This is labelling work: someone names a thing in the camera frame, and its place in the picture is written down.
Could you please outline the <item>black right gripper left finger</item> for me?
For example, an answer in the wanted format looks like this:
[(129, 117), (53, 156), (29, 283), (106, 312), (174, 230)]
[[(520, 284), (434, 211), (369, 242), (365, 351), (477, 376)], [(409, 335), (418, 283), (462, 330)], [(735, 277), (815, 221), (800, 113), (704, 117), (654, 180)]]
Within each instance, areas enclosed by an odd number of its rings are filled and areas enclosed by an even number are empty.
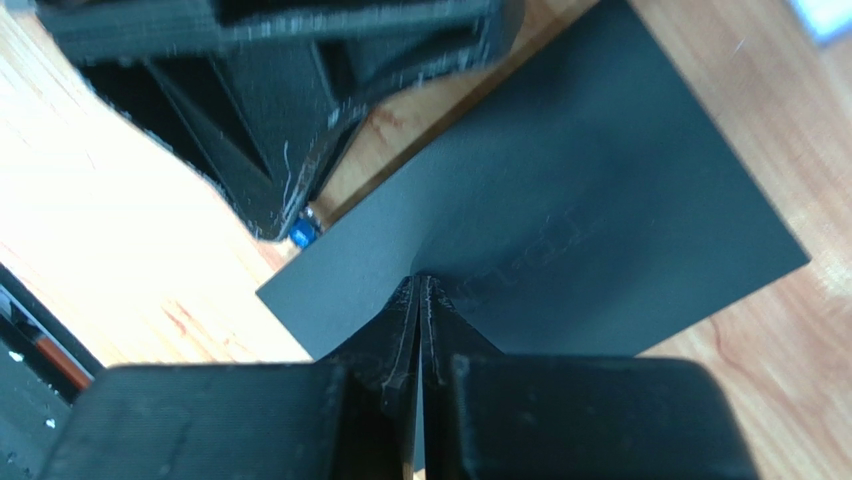
[(420, 282), (406, 277), (384, 307), (321, 364), (348, 372), (336, 479), (410, 479), (419, 388)]

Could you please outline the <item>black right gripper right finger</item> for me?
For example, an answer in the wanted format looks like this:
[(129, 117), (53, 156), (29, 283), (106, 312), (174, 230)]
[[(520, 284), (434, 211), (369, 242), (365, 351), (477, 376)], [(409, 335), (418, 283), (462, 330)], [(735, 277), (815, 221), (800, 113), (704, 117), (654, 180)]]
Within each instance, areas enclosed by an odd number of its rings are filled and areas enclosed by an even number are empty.
[(420, 354), (425, 470), (429, 479), (459, 479), (458, 395), (452, 386), (453, 357), (496, 357), (503, 352), (458, 313), (440, 282), (421, 276)]

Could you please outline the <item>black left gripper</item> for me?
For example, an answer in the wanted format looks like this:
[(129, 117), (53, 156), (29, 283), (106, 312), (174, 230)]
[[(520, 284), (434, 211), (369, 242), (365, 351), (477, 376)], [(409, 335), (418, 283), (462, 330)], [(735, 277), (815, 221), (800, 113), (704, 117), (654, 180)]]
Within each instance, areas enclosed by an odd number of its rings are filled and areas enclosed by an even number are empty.
[(495, 62), (520, 1), (37, 1), (92, 91), (282, 240), (366, 106)]

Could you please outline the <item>black network switch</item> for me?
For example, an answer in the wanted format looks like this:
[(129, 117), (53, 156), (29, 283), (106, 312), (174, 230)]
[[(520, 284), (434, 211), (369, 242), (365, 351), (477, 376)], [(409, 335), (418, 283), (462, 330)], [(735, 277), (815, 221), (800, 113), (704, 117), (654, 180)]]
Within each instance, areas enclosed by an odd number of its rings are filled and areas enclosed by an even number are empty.
[(313, 357), (429, 274), (512, 353), (635, 355), (808, 258), (624, 1), (602, 1), (259, 298)]

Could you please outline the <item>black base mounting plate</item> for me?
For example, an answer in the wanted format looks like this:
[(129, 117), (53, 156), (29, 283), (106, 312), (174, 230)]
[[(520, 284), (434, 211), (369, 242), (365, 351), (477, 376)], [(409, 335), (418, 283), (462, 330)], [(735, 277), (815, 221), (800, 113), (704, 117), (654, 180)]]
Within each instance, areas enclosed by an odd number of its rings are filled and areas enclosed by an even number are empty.
[(103, 364), (1, 268), (1, 477), (34, 479)]

